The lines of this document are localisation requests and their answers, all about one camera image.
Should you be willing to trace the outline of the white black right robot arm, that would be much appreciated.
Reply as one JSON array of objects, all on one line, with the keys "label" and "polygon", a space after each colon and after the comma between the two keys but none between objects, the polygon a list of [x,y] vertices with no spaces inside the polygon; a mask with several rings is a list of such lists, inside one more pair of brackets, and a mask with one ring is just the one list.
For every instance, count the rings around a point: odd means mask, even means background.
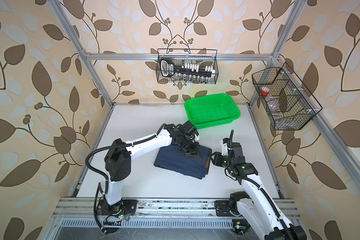
[{"label": "white black right robot arm", "polygon": [[261,240],[306,240],[301,226],[295,226],[266,190],[259,172],[245,160],[240,143],[221,141],[222,151],[211,155],[213,165],[222,167],[227,177],[237,181],[242,191],[229,198],[230,214],[244,217]]}]

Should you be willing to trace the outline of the green perforated plastic basket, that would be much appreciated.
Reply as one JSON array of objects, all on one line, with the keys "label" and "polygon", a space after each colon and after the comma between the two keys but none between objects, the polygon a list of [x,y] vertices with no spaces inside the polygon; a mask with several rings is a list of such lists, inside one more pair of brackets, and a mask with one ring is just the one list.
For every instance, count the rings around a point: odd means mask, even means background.
[{"label": "green perforated plastic basket", "polygon": [[184,107],[189,121],[198,130],[229,124],[241,116],[237,104],[227,94],[193,98]]}]

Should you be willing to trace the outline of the red capped clear bottle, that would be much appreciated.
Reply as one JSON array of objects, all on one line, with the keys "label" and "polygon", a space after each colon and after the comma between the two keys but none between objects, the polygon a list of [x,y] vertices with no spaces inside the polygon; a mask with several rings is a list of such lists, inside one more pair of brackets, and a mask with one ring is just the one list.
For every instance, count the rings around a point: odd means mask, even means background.
[{"label": "red capped clear bottle", "polygon": [[273,97],[271,94],[271,90],[269,87],[263,86],[261,87],[261,94],[264,97],[267,107],[271,112],[279,112],[280,111],[280,103],[276,97]]}]

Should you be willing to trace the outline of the dark blue denim trousers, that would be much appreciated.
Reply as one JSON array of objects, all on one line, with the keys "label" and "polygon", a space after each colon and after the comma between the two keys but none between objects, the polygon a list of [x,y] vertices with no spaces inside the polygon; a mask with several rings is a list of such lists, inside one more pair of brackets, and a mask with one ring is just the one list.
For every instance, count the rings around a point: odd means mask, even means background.
[{"label": "dark blue denim trousers", "polygon": [[160,148],[154,166],[200,180],[204,178],[209,172],[209,157],[212,150],[201,146],[201,158],[186,157],[180,154],[180,150],[177,145]]}]

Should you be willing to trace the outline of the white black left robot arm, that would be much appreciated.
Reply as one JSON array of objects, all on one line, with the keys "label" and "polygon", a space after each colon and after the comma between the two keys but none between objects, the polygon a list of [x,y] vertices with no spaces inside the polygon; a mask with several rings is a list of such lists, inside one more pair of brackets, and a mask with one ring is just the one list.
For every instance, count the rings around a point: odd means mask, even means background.
[{"label": "white black left robot arm", "polygon": [[[134,141],[123,142],[115,140],[111,146],[99,148],[90,152],[86,159],[86,166],[93,172],[105,178],[105,189],[98,184],[98,192],[103,200],[95,203],[94,212],[101,210],[104,215],[124,214],[125,207],[122,200],[123,181],[132,170],[132,161],[162,147],[175,145],[180,148],[179,154],[184,157],[201,157],[201,146],[198,142],[200,135],[197,128],[187,121],[184,124],[162,124],[158,131],[149,136]],[[102,151],[107,151],[104,158],[105,172],[91,166],[90,158]]]}]

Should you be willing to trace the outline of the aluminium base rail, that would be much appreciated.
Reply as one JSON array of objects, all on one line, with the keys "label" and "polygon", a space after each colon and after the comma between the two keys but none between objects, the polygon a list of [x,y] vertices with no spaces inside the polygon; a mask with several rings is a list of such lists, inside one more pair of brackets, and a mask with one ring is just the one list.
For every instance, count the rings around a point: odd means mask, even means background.
[{"label": "aluminium base rail", "polygon": [[252,228],[235,234],[242,218],[219,217],[214,199],[138,198],[128,221],[105,235],[93,216],[93,198],[60,199],[44,240],[256,240]]}]

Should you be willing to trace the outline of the black handheld tool in basket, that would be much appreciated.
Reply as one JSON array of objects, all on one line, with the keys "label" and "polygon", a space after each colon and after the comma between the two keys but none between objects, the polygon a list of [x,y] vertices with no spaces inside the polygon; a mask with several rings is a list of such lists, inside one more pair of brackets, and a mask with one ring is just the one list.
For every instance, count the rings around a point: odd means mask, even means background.
[{"label": "black handheld tool in basket", "polygon": [[169,58],[162,58],[159,60],[160,72],[163,77],[173,77],[175,75],[196,75],[201,77],[213,77],[216,74],[216,70],[211,66],[202,67],[198,64],[187,63],[181,61],[180,65],[176,65]]}]

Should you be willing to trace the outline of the aluminium frame structure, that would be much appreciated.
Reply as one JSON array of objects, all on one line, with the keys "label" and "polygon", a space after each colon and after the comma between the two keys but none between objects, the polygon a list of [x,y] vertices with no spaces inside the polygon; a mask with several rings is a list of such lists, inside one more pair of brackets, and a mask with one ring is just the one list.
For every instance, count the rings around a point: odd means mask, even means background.
[{"label": "aluminium frame structure", "polygon": [[[69,40],[71,41],[75,51],[78,53],[79,58],[83,61],[84,66],[89,71],[90,76],[93,78],[95,86],[99,89],[100,93],[105,96],[105,102],[111,108],[114,107],[114,101],[111,99],[105,85],[98,72],[96,71],[92,62],[94,60],[115,60],[115,61],[142,61],[142,60],[159,60],[160,57],[164,57],[165,59],[179,59],[179,60],[188,60],[193,56],[191,52],[181,51],[180,53],[169,52],[169,50],[165,50],[164,53],[158,54],[94,54],[88,53],[84,49],[81,44],[76,31],[71,25],[67,15],[63,10],[63,4],[60,1],[49,1],[51,10],[55,14],[56,18],[62,25],[65,33],[68,35]],[[324,115],[320,113],[320,109],[322,108],[318,99],[312,94],[307,94],[303,89],[305,84],[299,76],[293,76],[292,67],[287,63],[283,63],[280,60],[280,53],[282,50],[281,40],[284,40],[287,36],[288,31],[292,27],[292,25],[297,21],[297,18],[303,12],[305,1],[297,1],[295,6],[292,9],[291,16],[288,17],[285,28],[282,30],[281,38],[278,40],[276,45],[276,49],[269,55],[262,54],[253,54],[253,55],[241,55],[241,54],[206,54],[210,60],[215,62],[217,61],[267,61],[267,67],[275,66],[281,69],[284,72],[290,81],[293,83],[294,91],[299,96],[299,100],[306,101],[307,105],[311,108],[311,112],[313,113],[311,122],[315,124],[318,128],[322,136],[325,138],[329,146],[335,155],[339,158],[340,162],[343,164],[345,169],[348,171],[349,175],[355,182],[356,186],[360,190],[360,164],[358,163],[356,156],[351,152],[351,150],[346,147],[344,141],[341,139],[340,135],[333,130],[325,120]]]}]

